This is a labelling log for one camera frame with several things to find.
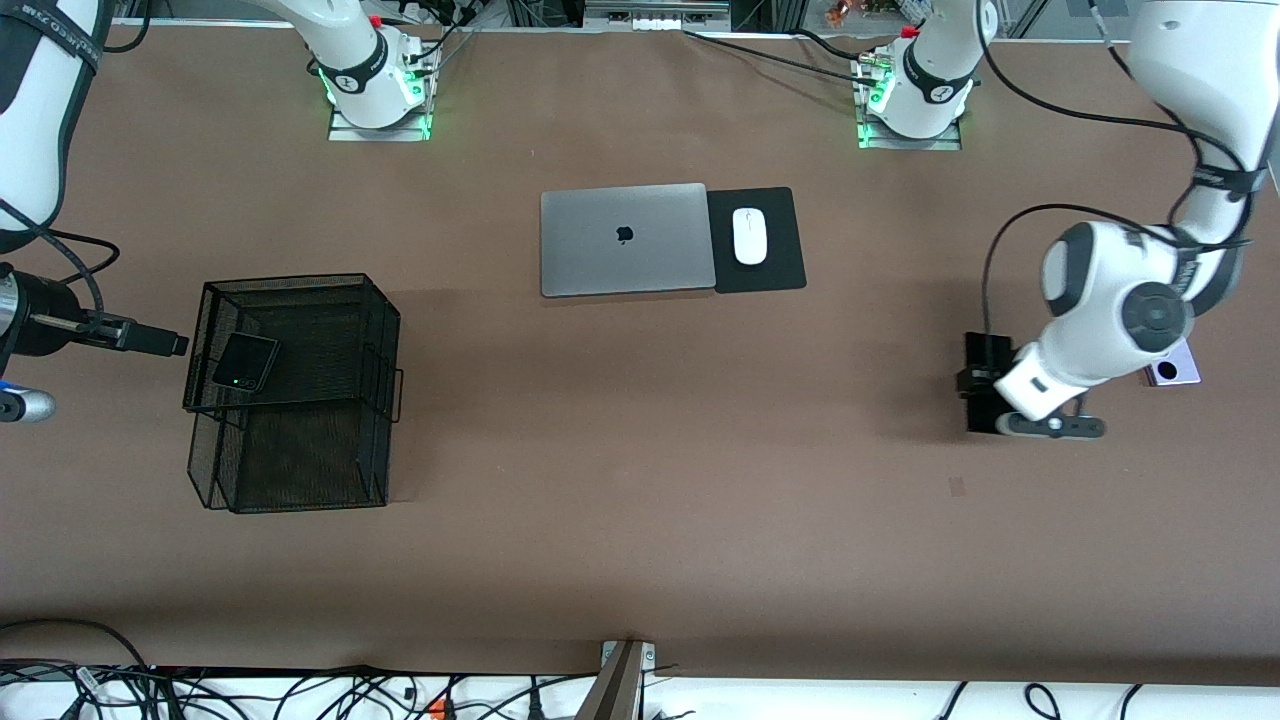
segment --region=silver laptop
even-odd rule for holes
[[[543,295],[716,287],[707,186],[543,193]]]

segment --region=mouse pad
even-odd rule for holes
[[[716,190],[707,193],[707,206],[716,256],[716,292],[796,290],[808,283],[790,187]],[[759,265],[744,265],[733,256],[733,210],[739,208],[764,213],[769,249]]]

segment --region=metal bracket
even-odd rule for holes
[[[1169,357],[1143,369],[1143,380],[1149,387],[1199,384],[1199,368],[1192,356],[1192,347],[1183,340],[1169,352]]]
[[[408,37],[408,53],[422,51],[422,41],[413,36]],[[435,113],[435,92],[440,79],[442,49],[436,47],[430,55],[416,63],[410,70],[425,70],[420,78],[406,77],[404,83],[408,91],[422,96],[422,102],[408,111],[399,122],[384,128],[362,128],[347,122],[347,118],[334,106],[329,114],[329,140],[334,142],[421,142],[431,138],[431,118]]]
[[[575,720],[635,720],[640,710],[640,684],[645,670],[657,661],[653,643],[613,641],[604,643],[604,667],[595,676]]]
[[[854,86],[854,118],[858,122],[858,146],[877,147],[881,150],[960,150],[960,123],[951,120],[947,129],[938,137],[916,140],[902,137],[884,124],[879,117],[870,111],[869,106],[881,100],[881,94],[893,82],[893,59],[888,54],[888,46],[877,47],[870,53],[863,53],[856,60],[849,61],[849,69],[855,78],[872,78],[878,85],[867,87]]]

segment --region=smartphone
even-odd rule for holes
[[[214,370],[215,386],[241,392],[261,392],[266,375],[275,364],[280,342],[269,337],[232,333],[223,348],[223,357]]]

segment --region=computer mouse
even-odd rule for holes
[[[744,265],[759,265],[769,254],[764,213],[755,208],[733,210],[733,258]]]

